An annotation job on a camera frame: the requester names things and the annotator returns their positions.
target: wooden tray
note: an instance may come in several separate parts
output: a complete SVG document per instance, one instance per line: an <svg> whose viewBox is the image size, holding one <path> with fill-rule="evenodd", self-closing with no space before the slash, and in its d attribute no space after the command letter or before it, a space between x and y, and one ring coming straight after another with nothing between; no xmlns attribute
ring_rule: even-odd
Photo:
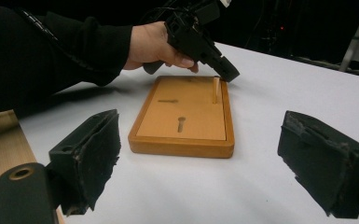
<svg viewBox="0 0 359 224"><path fill-rule="evenodd" d="M128 139L135 153L230 158L227 83L219 77L157 77Z"/></svg>

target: wooden board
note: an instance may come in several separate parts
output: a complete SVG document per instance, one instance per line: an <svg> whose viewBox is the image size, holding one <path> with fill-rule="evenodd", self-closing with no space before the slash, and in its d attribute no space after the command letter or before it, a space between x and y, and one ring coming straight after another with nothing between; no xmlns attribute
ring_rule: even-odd
<svg viewBox="0 0 359 224"><path fill-rule="evenodd" d="M13 110L0 113L0 175L18 165L36 162L31 147ZM64 223L60 209L56 210L60 224Z"/></svg>
<svg viewBox="0 0 359 224"><path fill-rule="evenodd" d="M158 77L128 138L135 153L230 158L227 83L219 77Z"/></svg>

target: black sleeve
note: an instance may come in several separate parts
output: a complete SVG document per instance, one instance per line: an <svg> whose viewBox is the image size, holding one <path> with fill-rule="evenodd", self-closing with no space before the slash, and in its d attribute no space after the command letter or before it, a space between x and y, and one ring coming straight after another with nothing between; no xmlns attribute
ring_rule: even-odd
<svg viewBox="0 0 359 224"><path fill-rule="evenodd" d="M131 25L102 26L93 18L75 21L50 12L38 18L99 72L74 63L18 13L0 7L0 111L30 104L82 81L106 85L127 61Z"/></svg>

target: person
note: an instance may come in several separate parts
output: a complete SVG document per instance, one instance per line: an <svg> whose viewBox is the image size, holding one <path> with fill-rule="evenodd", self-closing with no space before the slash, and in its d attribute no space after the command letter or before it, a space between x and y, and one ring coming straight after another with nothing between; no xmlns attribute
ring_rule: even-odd
<svg viewBox="0 0 359 224"><path fill-rule="evenodd" d="M198 72L197 63L167 43L163 21L112 26L93 17L77 21L53 12L26 13L0 6L0 111L79 82L105 86L122 70L144 63L163 61Z"/></svg>

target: table surface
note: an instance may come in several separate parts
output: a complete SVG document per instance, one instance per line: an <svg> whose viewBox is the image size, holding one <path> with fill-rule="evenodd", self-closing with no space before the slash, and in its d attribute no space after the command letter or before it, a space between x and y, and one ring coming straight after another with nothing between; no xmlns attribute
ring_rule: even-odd
<svg viewBox="0 0 359 224"><path fill-rule="evenodd" d="M315 117L359 142L359 77L216 43L240 71L228 83L235 148L230 159L133 153L128 134L157 76L192 76L162 66L123 71L106 87L80 83L42 106L17 111L36 159L90 116L117 109L121 152L95 210L65 222L359 223L327 216L278 156L284 113ZM198 76L215 76L200 64Z"/></svg>

